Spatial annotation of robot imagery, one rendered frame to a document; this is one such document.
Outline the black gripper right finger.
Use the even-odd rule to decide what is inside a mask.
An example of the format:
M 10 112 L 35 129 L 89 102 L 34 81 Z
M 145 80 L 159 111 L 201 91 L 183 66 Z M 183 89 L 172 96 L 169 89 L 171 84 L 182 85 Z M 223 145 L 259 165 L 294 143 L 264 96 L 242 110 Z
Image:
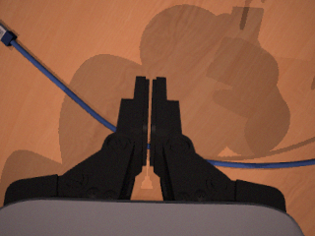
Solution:
M 153 80 L 150 166 L 159 177 L 164 201 L 249 202 L 286 212 L 279 189 L 230 180 L 196 153 L 192 141 L 182 135 L 179 101 L 167 100 L 166 77 Z

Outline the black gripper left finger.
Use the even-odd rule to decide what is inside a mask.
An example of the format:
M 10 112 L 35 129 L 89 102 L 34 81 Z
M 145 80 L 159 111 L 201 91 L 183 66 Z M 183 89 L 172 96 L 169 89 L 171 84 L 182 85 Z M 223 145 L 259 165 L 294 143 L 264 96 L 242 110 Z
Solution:
M 136 76 L 134 98 L 121 98 L 116 132 L 99 151 L 61 176 L 11 183 L 3 206 L 37 197 L 131 200 L 135 177 L 147 166 L 149 88 L 150 79 Z

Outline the blue patch cord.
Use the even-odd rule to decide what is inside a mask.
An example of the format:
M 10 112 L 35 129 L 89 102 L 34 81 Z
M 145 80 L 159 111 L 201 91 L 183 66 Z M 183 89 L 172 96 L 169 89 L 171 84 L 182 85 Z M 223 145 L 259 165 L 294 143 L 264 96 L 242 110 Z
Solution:
M 44 68 L 36 59 L 34 59 L 16 40 L 10 42 L 20 53 L 22 53 L 30 62 L 32 62 L 48 79 L 54 84 L 60 87 L 65 93 L 67 93 L 73 100 L 75 100 L 81 107 L 83 107 L 88 113 L 90 113 L 98 122 L 105 127 L 115 132 L 116 127 L 98 115 L 87 104 L 85 104 L 79 97 L 77 97 L 71 90 L 69 90 L 64 84 L 62 84 L 55 76 L 53 76 L 46 68 Z M 206 159 L 214 166 L 223 167 L 235 167 L 235 168 L 287 168 L 314 165 L 314 159 L 290 161 L 290 162 L 274 162 L 274 163 L 244 163 L 244 162 L 228 162 Z

